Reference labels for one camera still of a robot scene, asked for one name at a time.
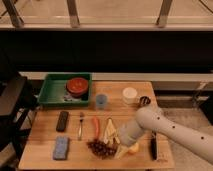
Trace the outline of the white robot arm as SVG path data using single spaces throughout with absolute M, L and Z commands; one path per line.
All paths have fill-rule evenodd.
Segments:
M 123 146 L 130 147 L 146 130 L 167 136 L 213 165 L 213 136 L 167 119 L 163 110 L 156 106 L 138 109 L 133 119 L 117 129 L 117 135 Z

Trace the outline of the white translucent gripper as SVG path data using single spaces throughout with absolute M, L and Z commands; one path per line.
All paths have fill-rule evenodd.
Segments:
M 117 129 L 117 135 L 122 145 L 119 145 L 114 158 L 123 157 L 128 151 L 127 146 L 132 146 L 145 133 L 145 130 L 138 124 L 135 119 L 132 119 L 122 124 Z

